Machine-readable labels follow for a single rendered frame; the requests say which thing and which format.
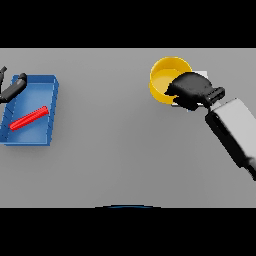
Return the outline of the yellow bowl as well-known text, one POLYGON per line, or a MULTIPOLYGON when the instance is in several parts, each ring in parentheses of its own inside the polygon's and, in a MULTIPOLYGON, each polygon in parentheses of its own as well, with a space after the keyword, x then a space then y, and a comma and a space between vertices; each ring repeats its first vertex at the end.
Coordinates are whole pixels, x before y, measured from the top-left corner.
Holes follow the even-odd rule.
POLYGON ((169 84, 182 73, 191 71, 189 63, 180 57, 164 57, 156 61, 149 76, 149 90, 152 97, 162 104, 173 104, 175 96, 165 94, 169 84))

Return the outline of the blue tray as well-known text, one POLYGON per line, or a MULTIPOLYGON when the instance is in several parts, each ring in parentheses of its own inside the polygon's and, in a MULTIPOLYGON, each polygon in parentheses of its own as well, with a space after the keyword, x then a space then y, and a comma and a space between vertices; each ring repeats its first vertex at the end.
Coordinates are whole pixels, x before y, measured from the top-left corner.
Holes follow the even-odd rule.
POLYGON ((27 87, 7 103, 0 122, 0 144, 6 146, 49 146, 52 140, 59 83, 55 75, 28 75, 27 87), (10 130, 19 118, 46 106, 49 113, 30 124, 10 130))

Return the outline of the red beaker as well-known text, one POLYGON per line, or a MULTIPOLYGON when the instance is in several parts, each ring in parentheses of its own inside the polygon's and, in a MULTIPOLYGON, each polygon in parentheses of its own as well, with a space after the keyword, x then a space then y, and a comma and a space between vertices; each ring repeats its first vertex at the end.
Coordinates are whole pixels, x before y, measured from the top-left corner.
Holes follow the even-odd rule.
POLYGON ((36 109, 25 116, 20 117, 19 119, 13 121, 9 124, 9 128, 11 131, 19 130, 28 124, 46 116, 49 114, 49 110, 46 106, 42 106, 39 109, 36 109))

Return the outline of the robot right hand dark grey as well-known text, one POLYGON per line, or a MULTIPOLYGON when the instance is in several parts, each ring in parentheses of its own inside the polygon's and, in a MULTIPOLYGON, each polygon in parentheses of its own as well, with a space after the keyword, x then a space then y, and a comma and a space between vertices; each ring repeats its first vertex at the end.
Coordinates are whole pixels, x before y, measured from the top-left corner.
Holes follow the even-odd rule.
POLYGON ((214 88, 207 78, 198 73, 185 72, 169 84, 165 95, 174 96, 174 102, 179 106, 195 111, 199 104, 209 109, 225 96, 225 89, 214 88))

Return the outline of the robot left hand dark grey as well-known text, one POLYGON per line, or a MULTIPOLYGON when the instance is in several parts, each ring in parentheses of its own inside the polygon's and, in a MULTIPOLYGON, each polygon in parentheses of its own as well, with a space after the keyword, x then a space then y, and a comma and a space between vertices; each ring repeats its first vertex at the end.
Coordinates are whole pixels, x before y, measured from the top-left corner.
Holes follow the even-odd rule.
POLYGON ((18 79, 12 85, 10 85, 4 91, 1 91, 1 86, 4 80, 4 73, 6 70, 6 66, 3 66, 0 69, 0 104, 9 103, 18 94, 20 94, 27 86, 27 75, 25 73, 21 73, 18 76, 18 79))

